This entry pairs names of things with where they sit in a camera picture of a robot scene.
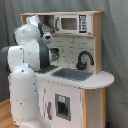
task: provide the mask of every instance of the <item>black faucet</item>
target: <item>black faucet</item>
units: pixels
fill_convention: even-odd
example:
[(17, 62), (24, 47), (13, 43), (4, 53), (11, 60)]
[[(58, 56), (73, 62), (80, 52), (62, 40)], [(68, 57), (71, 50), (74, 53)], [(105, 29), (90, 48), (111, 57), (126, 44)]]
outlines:
[(79, 57), (78, 57), (78, 63), (77, 63), (77, 65), (76, 65), (76, 68), (77, 68), (78, 70), (84, 70), (84, 69), (86, 69), (87, 63), (86, 63), (86, 62), (85, 62), (85, 64), (82, 64), (82, 63), (81, 63), (81, 57), (82, 57), (83, 54), (88, 55), (89, 58), (90, 58), (90, 64), (91, 64), (91, 65), (94, 65), (94, 60), (93, 60), (92, 55), (91, 55), (89, 52), (87, 52), (87, 51), (83, 51), (83, 52), (81, 52), (81, 53), (79, 54)]

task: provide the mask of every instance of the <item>oven window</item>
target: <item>oven window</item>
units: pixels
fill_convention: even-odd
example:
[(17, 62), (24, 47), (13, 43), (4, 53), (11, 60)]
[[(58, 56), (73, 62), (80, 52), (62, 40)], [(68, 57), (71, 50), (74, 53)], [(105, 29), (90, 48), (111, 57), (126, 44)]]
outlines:
[(65, 30), (77, 30), (76, 18), (61, 18), (62, 29)]

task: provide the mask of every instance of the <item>toy kitchen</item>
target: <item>toy kitchen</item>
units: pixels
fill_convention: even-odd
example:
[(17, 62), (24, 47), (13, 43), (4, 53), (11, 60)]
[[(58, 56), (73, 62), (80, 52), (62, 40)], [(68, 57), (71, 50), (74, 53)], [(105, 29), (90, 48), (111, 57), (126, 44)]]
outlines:
[(105, 90), (114, 76), (102, 71), (102, 12), (26, 13), (22, 24), (33, 14), (53, 30), (60, 54), (36, 73), (41, 114), (52, 128), (105, 128)]

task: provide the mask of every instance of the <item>microwave door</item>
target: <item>microwave door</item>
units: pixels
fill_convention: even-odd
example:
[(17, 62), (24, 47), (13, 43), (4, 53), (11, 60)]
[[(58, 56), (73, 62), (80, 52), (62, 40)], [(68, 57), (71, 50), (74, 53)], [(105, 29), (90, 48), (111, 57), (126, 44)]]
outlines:
[(58, 15), (56, 21), (56, 33), (79, 33), (78, 15)]

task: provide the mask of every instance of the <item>floor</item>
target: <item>floor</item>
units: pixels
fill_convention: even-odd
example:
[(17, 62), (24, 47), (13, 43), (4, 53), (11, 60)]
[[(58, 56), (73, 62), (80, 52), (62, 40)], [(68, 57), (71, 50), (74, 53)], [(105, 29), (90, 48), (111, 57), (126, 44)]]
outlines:
[(10, 99), (0, 103), (0, 128), (18, 128), (12, 122)]

